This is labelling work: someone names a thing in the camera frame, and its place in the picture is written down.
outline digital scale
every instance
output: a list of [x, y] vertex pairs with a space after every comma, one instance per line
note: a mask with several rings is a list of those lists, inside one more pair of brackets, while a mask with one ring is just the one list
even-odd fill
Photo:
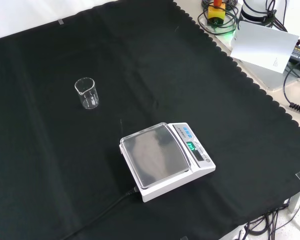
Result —
[[159, 123], [120, 140], [144, 202], [213, 172], [216, 165], [187, 123]]

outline white card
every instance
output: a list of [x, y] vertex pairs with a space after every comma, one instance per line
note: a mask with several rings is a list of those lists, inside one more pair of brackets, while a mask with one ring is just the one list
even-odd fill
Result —
[[230, 56], [282, 74], [298, 39], [288, 32], [241, 21]]

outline scale control panel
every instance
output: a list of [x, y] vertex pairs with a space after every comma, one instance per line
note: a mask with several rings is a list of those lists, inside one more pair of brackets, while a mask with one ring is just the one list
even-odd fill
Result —
[[205, 168], [213, 164], [205, 148], [199, 142], [188, 124], [176, 123], [173, 124], [173, 127], [200, 168]]

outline green digital display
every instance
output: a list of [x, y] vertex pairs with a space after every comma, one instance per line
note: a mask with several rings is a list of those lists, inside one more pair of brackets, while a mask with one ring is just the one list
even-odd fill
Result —
[[196, 146], [192, 141], [187, 141], [186, 144], [198, 161], [204, 161], [204, 158], [201, 156], [200, 152], [196, 149]]

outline black tablecloth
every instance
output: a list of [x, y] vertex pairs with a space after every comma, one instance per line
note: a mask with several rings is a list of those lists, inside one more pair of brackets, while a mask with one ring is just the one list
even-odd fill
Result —
[[300, 191], [298, 124], [172, 1], [63, 21], [0, 39], [0, 240], [58, 240], [102, 212], [135, 186], [119, 140], [160, 122], [187, 122], [216, 171], [73, 239], [217, 240]]

